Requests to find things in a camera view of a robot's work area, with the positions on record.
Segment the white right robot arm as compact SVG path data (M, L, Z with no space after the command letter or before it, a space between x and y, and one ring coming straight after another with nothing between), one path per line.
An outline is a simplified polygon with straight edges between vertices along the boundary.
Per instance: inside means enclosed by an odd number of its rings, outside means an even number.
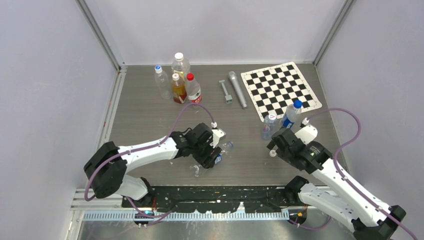
M325 183L333 196L296 176L285 186L291 205L311 205L339 221L357 240L389 240L406 216L399 205L388 205L366 190L334 160L332 153L315 141L318 131L307 125L297 132L281 128L267 145L270 155Z

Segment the clear bottle pink label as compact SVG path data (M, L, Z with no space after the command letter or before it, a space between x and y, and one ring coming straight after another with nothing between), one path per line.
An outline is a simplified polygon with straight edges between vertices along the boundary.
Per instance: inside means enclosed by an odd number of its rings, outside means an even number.
M274 134L274 130L276 129L276 126L278 125L277 115L276 115L275 121L269 121L267 116L263 119L263 128L261 131L261 137L263 140L269 140Z

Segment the blue bottle cap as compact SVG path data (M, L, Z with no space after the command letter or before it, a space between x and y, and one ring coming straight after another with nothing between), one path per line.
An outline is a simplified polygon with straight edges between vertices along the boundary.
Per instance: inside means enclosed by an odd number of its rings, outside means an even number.
M301 108L302 108L302 106L303 106L303 103L302 103L302 101L300 101L300 100L295 100L295 101L294 101L294 103L293 103L293 106L294 106L294 108L296 108L296 109L301 109Z

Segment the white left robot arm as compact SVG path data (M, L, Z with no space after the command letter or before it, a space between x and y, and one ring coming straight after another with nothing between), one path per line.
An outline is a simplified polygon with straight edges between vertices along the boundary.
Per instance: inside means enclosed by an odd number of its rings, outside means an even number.
M188 156L204 169L213 168L222 152L220 140L225 136L215 123L212 126L200 123L186 131L171 131L160 139L137 145L117 146L112 141L106 142L83 167L88 179L84 198L91 201L88 194L93 190L97 199L118 194L148 207L154 197L147 180L132 177L129 172L154 162Z

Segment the blue label clear bottle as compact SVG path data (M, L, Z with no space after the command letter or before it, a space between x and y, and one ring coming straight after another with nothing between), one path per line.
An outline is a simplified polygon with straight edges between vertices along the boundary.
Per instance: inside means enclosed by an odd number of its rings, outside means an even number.
M283 128L291 129L302 112L302 108L294 108L293 104L290 104L286 108L286 111L281 119L281 126Z

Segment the white bottle cap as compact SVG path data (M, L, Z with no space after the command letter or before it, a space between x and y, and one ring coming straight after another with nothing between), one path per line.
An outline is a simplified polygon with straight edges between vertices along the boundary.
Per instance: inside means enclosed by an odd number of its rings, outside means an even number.
M270 150L269 151L269 156L272 157L272 158L274 158L274 157L277 156L277 152L275 150Z
M277 116L275 114L270 113L267 118L269 119L269 121L273 122L277 119Z

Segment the Pepsi label clear bottle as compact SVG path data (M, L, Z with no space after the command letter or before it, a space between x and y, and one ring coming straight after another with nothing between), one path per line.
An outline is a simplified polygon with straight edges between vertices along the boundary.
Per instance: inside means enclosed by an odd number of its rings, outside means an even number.
M233 149L234 143L232 141L226 141L224 143L220 143L218 148L220 148L220 153L216 155L213 159L213 163L211 167L204 168L201 164L195 164L189 167L189 170L194 173L195 177L199 177L205 174L208 170L211 170L214 166L219 164L223 159L229 159L229 152Z

